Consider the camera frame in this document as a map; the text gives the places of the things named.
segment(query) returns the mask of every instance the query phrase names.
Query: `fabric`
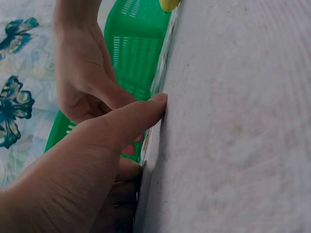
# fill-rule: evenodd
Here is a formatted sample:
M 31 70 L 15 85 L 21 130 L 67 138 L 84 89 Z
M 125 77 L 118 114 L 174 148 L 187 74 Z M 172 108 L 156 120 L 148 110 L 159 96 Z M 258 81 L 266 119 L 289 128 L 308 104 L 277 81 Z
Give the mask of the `fabric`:
M 115 0 L 103 1 L 103 29 Z M 54 0 L 0 0 L 0 186 L 40 157 L 58 111 Z

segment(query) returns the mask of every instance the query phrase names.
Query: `green plastic object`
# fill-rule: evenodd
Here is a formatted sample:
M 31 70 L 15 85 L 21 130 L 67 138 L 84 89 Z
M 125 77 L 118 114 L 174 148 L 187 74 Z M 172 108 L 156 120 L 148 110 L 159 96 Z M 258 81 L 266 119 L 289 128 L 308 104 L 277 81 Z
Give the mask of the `green plastic object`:
M 137 100 L 148 100 L 171 14 L 158 0 L 117 0 L 107 18 L 104 37 L 118 83 Z M 76 125 L 61 111 L 54 121 L 45 151 L 64 138 Z M 140 162 L 142 143 L 133 143 Z

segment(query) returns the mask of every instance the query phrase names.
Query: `hand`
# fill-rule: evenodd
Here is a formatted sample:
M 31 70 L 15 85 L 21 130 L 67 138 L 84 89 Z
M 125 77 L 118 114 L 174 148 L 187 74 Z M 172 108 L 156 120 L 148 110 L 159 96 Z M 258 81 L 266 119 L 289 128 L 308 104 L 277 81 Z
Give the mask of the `hand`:
M 73 122 L 135 101 L 116 81 L 97 23 L 101 0 L 57 0 L 53 17 L 55 76 L 61 111 Z
M 79 124 L 0 190 L 0 229 L 7 232 L 131 232 L 140 165 L 122 149 L 155 125 L 166 95 L 129 104 Z

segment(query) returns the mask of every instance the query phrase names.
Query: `white surface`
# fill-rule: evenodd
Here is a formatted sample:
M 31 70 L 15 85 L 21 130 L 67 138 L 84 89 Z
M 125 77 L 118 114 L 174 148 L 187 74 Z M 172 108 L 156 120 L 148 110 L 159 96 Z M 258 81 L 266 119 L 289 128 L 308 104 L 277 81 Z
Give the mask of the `white surface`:
M 310 78 L 310 0 L 184 0 L 137 232 L 310 233 Z

